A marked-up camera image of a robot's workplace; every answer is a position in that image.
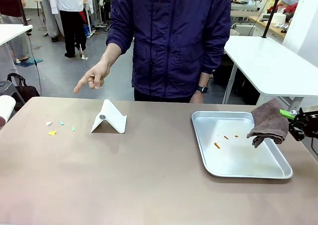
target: yellow paper scrap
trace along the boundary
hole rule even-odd
[[[50,135],[50,136],[55,136],[55,134],[56,134],[56,131],[51,131],[51,132],[49,132],[49,135]]]

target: red object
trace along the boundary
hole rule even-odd
[[[296,11],[296,8],[298,6],[298,3],[294,4],[294,5],[289,5],[288,7],[286,7],[285,11],[286,13],[292,13]]]
[[[83,18],[83,21],[85,24],[87,24],[87,21],[86,21],[86,18],[85,18],[85,14],[84,14],[84,11],[82,10],[80,13],[81,17]]]
[[[283,5],[282,5],[282,4],[278,4],[277,7],[276,7],[276,10],[275,10],[275,13],[277,12],[278,7],[280,7],[280,6],[283,6]],[[274,8],[274,7],[272,6],[270,9],[268,9],[268,10],[267,10],[267,13],[271,13],[272,10],[273,10],[273,8]]]
[[[21,17],[19,0],[0,0],[0,14]]]

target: man's left hand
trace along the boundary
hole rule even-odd
[[[204,98],[203,93],[199,91],[195,91],[195,93],[191,97],[190,103],[203,103],[203,98]]]

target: brown cloth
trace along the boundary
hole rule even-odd
[[[265,138],[271,138],[275,144],[282,144],[288,133],[288,120],[280,115],[280,102],[274,98],[252,111],[255,126],[247,135],[253,139],[253,146],[257,148]]]

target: black watch strap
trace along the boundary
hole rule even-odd
[[[197,87],[197,90],[200,91],[201,93],[207,93],[208,92],[208,88],[207,87]]]

